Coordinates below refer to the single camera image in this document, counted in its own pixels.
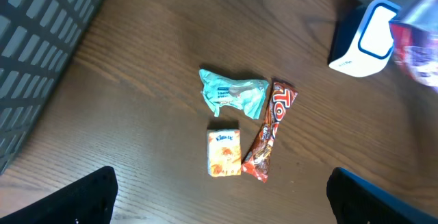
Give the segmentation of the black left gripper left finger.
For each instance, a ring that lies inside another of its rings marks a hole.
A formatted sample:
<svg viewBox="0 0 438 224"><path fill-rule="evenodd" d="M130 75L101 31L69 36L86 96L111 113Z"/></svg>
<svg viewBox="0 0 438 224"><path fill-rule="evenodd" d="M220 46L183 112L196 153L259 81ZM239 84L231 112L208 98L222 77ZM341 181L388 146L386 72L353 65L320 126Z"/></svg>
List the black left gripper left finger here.
<svg viewBox="0 0 438 224"><path fill-rule="evenodd" d="M110 224L118 183L104 166L51 195L1 218L1 224Z"/></svg>

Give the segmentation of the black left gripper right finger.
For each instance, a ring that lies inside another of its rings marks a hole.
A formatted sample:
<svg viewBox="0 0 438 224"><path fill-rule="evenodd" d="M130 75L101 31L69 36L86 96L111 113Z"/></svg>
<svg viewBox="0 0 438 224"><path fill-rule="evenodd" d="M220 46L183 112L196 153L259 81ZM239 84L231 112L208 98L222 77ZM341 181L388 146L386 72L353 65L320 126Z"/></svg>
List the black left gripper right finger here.
<svg viewBox="0 0 438 224"><path fill-rule="evenodd" d="M333 169L327 181L326 196L338 223L437 224L437 218L342 167Z"/></svg>

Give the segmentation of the red Toto snack wrapper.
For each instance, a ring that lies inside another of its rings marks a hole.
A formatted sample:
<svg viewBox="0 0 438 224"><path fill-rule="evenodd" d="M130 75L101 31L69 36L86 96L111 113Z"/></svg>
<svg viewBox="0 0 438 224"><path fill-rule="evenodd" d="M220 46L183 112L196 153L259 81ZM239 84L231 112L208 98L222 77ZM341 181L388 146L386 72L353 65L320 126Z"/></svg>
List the red Toto snack wrapper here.
<svg viewBox="0 0 438 224"><path fill-rule="evenodd" d="M268 180L270 158L279 124L297 95L293 86L282 82L273 83L263 123L243 159L241 170L263 183Z"/></svg>

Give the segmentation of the orange Kleenex tissue pack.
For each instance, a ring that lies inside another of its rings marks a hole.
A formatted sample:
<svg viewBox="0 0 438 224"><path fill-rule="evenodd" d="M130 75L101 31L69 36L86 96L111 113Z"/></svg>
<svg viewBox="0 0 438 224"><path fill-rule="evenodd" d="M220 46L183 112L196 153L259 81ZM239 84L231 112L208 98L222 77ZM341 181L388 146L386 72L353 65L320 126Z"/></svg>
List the orange Kleenex tissue pack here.
<svg viewBox="0 0 438 224"><path fill-rule="evenodd" d="M240 130L207 130L207 169L212 177L241 175Z"/></svg>

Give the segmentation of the mint green packet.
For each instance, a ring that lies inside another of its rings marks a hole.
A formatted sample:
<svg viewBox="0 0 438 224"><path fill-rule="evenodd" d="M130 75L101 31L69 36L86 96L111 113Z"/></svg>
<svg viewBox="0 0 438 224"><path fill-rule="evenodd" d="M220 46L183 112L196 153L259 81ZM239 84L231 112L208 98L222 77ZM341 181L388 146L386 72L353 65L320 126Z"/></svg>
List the mint green packet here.
<svg viewBox="0 0 438 224"><path fill-rule="evenodd" d="M234 80L205 69L198 73L203 83L202 96L215 117L219 117L221 107L231 106L251 119L259 118L269 87L268 81Z"/></svg>

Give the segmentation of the purple Carefree pad pack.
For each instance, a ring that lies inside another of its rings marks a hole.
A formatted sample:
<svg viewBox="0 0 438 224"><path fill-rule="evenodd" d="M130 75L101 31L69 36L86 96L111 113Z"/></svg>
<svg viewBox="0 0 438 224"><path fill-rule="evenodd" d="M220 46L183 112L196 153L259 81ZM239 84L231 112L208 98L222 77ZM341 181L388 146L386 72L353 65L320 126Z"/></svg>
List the purple Carefree pad pack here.
<svg viewBox="0 0 438 224"><path fill-rule="evenodd" d="M413 80L437 89L437 0L414 0L389 22L395 63Z"/></svg>

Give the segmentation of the dark grey plastic basket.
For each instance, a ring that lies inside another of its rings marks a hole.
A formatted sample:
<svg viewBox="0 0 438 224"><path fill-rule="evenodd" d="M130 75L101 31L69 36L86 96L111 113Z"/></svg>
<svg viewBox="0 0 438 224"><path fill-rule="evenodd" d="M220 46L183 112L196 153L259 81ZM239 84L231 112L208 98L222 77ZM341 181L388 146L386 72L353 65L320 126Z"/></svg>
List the dark grey plastic basket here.
<svg viewBox="0 0 438 224"><path fill-rule="evenodd" d="M102 0L1 0L1 171L32 133Z"/></svg>

